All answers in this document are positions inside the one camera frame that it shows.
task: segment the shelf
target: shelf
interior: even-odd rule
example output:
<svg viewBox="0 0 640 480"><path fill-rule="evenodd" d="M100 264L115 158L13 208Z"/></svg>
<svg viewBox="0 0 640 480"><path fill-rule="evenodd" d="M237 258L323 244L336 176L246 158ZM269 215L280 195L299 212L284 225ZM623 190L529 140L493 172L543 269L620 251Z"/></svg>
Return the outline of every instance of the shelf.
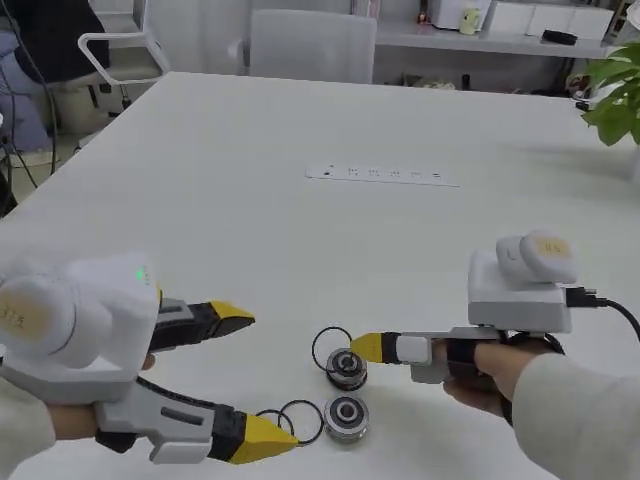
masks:
<svg viewBox="0 0 640 480"><path fill-rule="evenodd" d="M459 32L439 30L429 25L385 21L378 22L376 44L587 59L604 58L611 49L609 44L599 40L578 40L575 45L558 45L527 35L490 32L462 35Z"/></svg>

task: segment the yellow bottle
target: yellow bottle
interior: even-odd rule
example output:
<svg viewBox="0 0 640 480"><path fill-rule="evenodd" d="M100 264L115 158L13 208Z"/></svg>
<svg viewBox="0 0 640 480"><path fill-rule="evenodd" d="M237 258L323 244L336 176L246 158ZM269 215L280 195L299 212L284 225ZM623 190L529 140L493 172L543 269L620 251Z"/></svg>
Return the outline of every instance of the yellow bottle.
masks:
<svg viewBox="0 0 640 480"><path fill-rule="evenodd" d="M460 33L463 35L475 35L480 23L480 9L466 8L460 20Z"/></svg>

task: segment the white sleeve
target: white sleeve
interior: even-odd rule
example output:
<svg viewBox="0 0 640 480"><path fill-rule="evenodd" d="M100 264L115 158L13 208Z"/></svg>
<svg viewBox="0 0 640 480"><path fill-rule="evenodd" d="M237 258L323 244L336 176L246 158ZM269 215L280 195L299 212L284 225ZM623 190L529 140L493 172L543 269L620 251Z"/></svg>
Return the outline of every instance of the white sleeve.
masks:
<svg viewBox="0 0 640 480"><path fill-rule="evenodd" d="M525 454L561 480L640 478L640 378L542 355L518 380L513 425Z"/></svg>
<svg viewBox="0 0 640 480"><path fill-rule="evenodd" d="M56 441L47 407L0 378L0 480Z"/></svg>

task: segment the chair armrest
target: chair armrest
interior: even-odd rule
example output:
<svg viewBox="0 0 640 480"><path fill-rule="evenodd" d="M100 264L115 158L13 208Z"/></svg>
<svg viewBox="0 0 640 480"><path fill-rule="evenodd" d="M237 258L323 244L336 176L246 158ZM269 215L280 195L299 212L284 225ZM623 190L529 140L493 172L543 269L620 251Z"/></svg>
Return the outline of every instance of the chair armrest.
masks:
<svg viewBox="0 0 640 480"><path fill-rule="evenodd" d="M145 38L144 33L85 33L78 39L78 48L84 54L85 57L91 62L96 71L100 74L104 80L112 86L122 85L122 82L111 77L107 70L98 61L95 55L89 50L88 43L95 40L132 40L138 38Z"/></svg>

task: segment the metal bearing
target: metal bearing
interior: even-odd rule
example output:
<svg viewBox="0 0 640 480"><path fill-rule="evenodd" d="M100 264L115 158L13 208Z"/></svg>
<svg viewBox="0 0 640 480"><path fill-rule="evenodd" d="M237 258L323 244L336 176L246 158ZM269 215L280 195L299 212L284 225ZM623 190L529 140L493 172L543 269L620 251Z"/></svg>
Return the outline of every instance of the metal bearing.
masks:
<svg viewBox="0 0 640 480"><path fill-rule="evenodd" d="M354 443L364 437L369 426L369 409L358 397L340 395L324 409L327 434L342 443Z"/></svg>
<svg viewBox="0 0 640 480"><path fill-rule="evenodd" d="M326 372L334 387L352 392L367 381L367 362L348 348L339 348L329 355Z"/></svg>

